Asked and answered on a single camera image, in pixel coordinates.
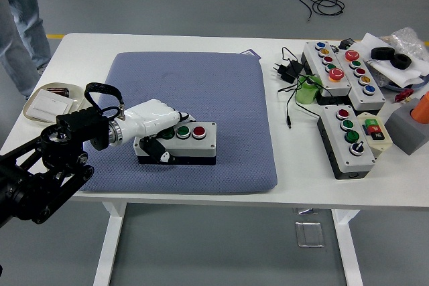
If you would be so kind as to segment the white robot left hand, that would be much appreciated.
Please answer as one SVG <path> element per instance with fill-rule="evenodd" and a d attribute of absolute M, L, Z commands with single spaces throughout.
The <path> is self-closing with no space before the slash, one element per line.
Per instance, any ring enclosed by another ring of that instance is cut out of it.
<path fill-rule="evenodd" d="M 158 133 L 189 119 L 157 99 L 131 107 L 114 118 L 110 124 L 109 144 L 120 146 L 138 138 L 138 146 L 157 163 L 173 164 L 176 158 L 156 139 Z"/>

